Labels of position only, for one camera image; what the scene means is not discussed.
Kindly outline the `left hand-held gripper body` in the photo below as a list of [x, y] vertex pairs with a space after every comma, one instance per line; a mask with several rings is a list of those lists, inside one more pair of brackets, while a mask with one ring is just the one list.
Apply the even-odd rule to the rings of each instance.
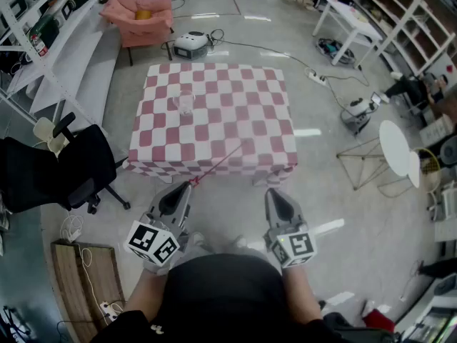
[[189, 233], [176, 223], [156, 220], [145, 212], [134, 220], [124, 249], [156, 266], [166, 266], [177, 252], [185, 249]]

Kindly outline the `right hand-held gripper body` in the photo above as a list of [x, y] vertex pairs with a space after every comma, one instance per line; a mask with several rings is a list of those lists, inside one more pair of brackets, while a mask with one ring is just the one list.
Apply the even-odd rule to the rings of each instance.
[[282, 269], [306, 264], [317, 255], [315, 235], [305, 222], [271, 227], [264, 240]]

